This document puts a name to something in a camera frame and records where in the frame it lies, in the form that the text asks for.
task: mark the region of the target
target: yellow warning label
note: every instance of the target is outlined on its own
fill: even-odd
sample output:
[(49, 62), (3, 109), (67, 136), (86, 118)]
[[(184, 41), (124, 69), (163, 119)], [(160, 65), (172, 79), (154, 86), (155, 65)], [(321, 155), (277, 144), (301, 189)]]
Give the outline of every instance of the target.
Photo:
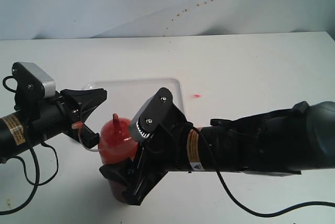
[(12, 133), (16, 145), (26, 142), (25, 135), (23, 133), (23, 126), (15, 115), (10, 114), (3, 117), (2, 120)]
[(188, 133), (187, 137), (187, 156), (188, 161), (195, 171), (204, 171), (199, 157), (199, 134), (195, 132), (194, 130), (191, 130)]

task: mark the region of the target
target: clear plastic tray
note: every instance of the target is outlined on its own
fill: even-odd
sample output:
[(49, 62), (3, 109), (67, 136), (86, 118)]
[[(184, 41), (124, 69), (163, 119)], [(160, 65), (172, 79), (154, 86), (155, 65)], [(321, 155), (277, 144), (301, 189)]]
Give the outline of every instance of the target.
[(112, 119), (113, 113), (132, 119), (141, 106), (162, 87), (171, 91), (173, 103), (184, 112), (181, 88), (176, 79), (97, 81), (87, 84), (83, 89), (103, 88), (107, 91), (107, 100), (89, 116), (87, 125), (93, 131), (100, 132), (102, 126)]

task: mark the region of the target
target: black cable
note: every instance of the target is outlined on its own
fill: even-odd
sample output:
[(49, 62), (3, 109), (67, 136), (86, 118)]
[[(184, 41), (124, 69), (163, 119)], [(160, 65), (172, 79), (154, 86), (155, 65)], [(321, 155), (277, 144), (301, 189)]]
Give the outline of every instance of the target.
[(250, 208), (246, 207), (245, 205), (243, 205), (242, 203), (240, 203), (234, 196), (233, 194), (231, 193), (231, 191), (229, 190), (226, 182), (224, 181), (224, 178), (222, 177), (221, 173), (220, 173), (220, 170), (218, 168), (218, 165), (216, 163), (216, 160), (215, 160), (215, 157), (213, 155), (213, 152), (211, 151), (211, 148), (205, 138), (205, 136), (196, 128), (192, 125), (192, 123), (188, 122), (188, 123), (185, 123), (183, 125), (178, 125), (178, 126), (175, 126), (174, 129), (176, 128), (179, 128), (179, 127), (188, 127), (189, 129), (192, 129), (194, 130), (197, 134), (199, 134), (200, 138), (203, 140), (203, 142), (205, 143), (205, 146), (206, 148), (208, 149), (208, 152), (210, 154), (210, 157), (212, 159), (212, 163), (214, 165), (214, 169), (215, 169), (215, 172), (216, 174), (218, 175), (219, 177), (219, 180), (222, 184), (222, 186), (224, 187), (226, 193), (228, 194), (229, 198), (236, 204), (238, 205), (240, 208), (242, 208), (244, 211), (254, 215), (254, 216), (257, 216), (257, 217), (262, 217), (262, 218), (272, 218), (272, 217), (277, 217), (279, 215), (283, 215), (283, 214), (286, 214), (290, 211), (293, 211), (293, 210), (296, 210), (298, 208), (302, 208), (302, 207), (308, 207), (308, 206), (326, 206), (326, 207), (335, 207), (335, 203), (332, 203), (332, 202), (326, 202), (326, 201), (308, 201), (308, 202), (303, 202), (303, 203), (299, 203), (297, 205), (293, 205), (293, 206), (290, 206), (288, 208), (285, 208), (283, 210), (280, 210), (278, 212), (273, 212), (271, 214), (262, 214), (260, 212), (255, 212), (253, 210), (251, 210)]
[(40, 182), (40, 166), (38, 164), (38, 160), (37, 160), (37, 157), (36, 157), (36, 153), (32, 147), (32, 144), (30, 143), (30, 140), (28, 138), (28, 135), (27, 135), (27, 127), (26, 127), (26, 124), (23, 125), (23, 132), (24, 132), (24, 136), (25, 136), (25, 139), (26, 139), (26, 142), (29, 146), (29, 150), (31, 152), (31, 155), (32, 155), (32, 158), (33, 158), (33, 162), (35, 164), (35, 184), (33, 186), (33, 189), (28, 197), (28, 199), (22, 203), (20, 206), (14, 208), (14, 209), (11, 209), (11, 210), (7, 210), (7, 211), (0, 211), (0, 215), (10, 215), (10, 214), (13, 214), (17, 211), (20, 211), (21, 209), (23, 209), (24, 207), (26, 207), (32, 200), (32, 198), (35, 196), (35, 193), (37, 191), (37, 188), (38, 188), (38, 184)]
[(7, 86), (6, 82), (7, 82), (8, 79), (14, 79), (14, 77), (13, 77), (13, 76), (7, 76), (7, 77), (5, 77), (5, 78), (2, 80), (2, 85), (3, 85), (4, 88), (5, 88), (6, 90), (8, 90), (9, 92), (16, 93), (16, 90), (14, 90), (14, 89), (12, 89), (12, 88), (9, 88), (9, 87)]
[[(55, 157), (56, 157), (56, 166), (57, 166), (57, 168), (56, 168), (55, 173), (54, 173), (50, 178), (48, 178), (46, 181), (44, 181), (44, 182), (42, 182), (42, 183), (39, 183), (38, 186), (44, 186), (44, 185), (48, 184), (50, 181), (52, 181), (52, 180), (55, 178), (55, 176), (57, 175), (57, 173), (58, 173), (58, 168), (59, 168), (59, 164), (58, 164), (58, 156), (57, 156), (57, 152), (56, 152), (55, 148), (52, 147), (52, 146), (50, 146), (50, 145), (48, 145), (48, 144), (46, 144), (46, 143), (44, 143), (44, 142), (42, 142), (41, 145), (44, 146), (44, 147), (46, 147), (46, 148), (50, 148), (50, 149), (52, 149), (52, 151), (53, 151), (53, 153), (54, 153), (54, 155), (55, 155)], [(25, 160), (24, 160), (23, 158), (21, 158), (20, 156), (14, 156), (14, 157), (11, 157), (10, 159), (16, 159), (16, 160), (21, 161), (21, 163), (22, 163), (22, 165), (23, 165), (23, 171), (24, 171), (24, 173), (25, 173), (26, 180), (28, 181), (28, 183), (29, 183), (30, 185), (33, 185), (33, 186), (34, 186), (35, 183), (32, 182), (32, 181), (28, 178), (28, 176), (27, 176), (27, 168), (26, 168), (26, 162), (25, 162)]]

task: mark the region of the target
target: white table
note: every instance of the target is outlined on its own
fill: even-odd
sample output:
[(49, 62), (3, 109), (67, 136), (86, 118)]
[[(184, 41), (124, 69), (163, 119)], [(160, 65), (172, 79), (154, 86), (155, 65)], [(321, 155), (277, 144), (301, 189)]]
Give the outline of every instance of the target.
[[(195, 125), (335, 100), (335, 43), (325, 32), (205, 37), (0, 41), (0, 73), (15, 61), (34, 62), (57, 89), (81, 89), (94, 80), (175, 77), (185, 113)], [(192, 94), (201, 98), (191, 99)], [(0, 115), (13, 112), (13, 94), (1, 89)], [(140, 207), (116, 202), (100, 175), (99, 155), (59, 135), (60, 170), (39, 187), (22, 211), (1, 223), (333, 223), (335, 209), (308, 207), (274, 219), (256, 218), (227, 197), (214, 173), (169, 173)], [(52, 153), (36, 147), (41, 180), (54, 169)], [(30, 153), (29, 175), (34, 177)], [(0, 165), (0, 207), (15, 207), (30, 193), (21, 164)], [(237, 199), (273, 212), (307, 200), (335, 201), (335, 170), (285, 178), (224, 174)]]

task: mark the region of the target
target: red bottle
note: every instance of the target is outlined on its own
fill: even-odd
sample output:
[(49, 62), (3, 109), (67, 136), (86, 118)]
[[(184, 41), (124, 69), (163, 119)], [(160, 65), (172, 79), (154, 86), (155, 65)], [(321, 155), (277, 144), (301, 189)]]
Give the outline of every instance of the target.
[[(98, 148), (104, 165), (115, 164), (127, 158), (134, 158), (137, 143), (130, 137), (128, 131), (129, 124), (129, 119), (119, 118), (117, 114), (113, 114), (113, 119), (107, 122), (101, 129)], [(118, 201), (124, 202), (121, 195), (124, 187), (112, 181), (109, 181), (109, 183), (114, 197)]]

